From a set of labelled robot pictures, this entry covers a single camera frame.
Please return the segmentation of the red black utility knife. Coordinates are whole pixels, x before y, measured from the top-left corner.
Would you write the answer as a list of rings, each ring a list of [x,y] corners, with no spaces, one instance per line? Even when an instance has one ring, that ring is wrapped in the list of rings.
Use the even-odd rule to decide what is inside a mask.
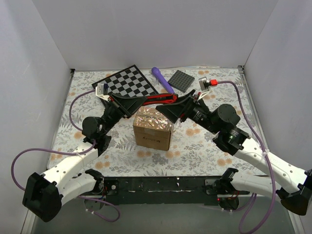
[[[141,106],[147,106],[151,104],[171,104],[176,102],[177,99],[178,94],[170,94],[170,93],[155,94],[146,96],[146,100]]]

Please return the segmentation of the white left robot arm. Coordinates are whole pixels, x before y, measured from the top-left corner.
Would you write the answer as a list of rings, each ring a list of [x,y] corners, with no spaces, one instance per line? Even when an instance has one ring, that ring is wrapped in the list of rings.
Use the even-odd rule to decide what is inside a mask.
[[[48,222],[73,198],[88,192],[103,194],[103,175],[93,169],[84,173],[80,170],[108,148],[111,136],[107,133],[122,118],[130,118],[146,100],[146,97],[110,95],[101,117],[86,117],[83,120],[82,134],[85,138],[73,153],[42,174],[29,176],[23,205],[42,221]]]

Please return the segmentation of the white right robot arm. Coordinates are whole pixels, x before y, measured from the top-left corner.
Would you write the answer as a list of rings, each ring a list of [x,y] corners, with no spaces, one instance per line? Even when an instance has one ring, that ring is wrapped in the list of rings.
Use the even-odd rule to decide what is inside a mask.
[[[229,104],[222,104],[213,112],[203,100],[188,94],[177,102],[159,105],[156,109],[172,123],[190,119],[212,134],[213,143],[221,151],[246,161],[266,174],[251,176],[238,169],[229,168],[209,186],[216,194],[248,191],[273,197],[287,210],[306,215],[312,201],[312,172],[297,168],[276,155],[261,149],[248,133],[237,127],[240,117]]]

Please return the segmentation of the brown taped cardboard box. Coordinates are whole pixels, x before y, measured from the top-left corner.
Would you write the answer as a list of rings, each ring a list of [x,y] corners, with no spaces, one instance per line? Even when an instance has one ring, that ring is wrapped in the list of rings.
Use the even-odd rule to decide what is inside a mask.
[[[168,151],[174,124],[155,108],[143,106],[136,112],[133,130],[138,146]]]

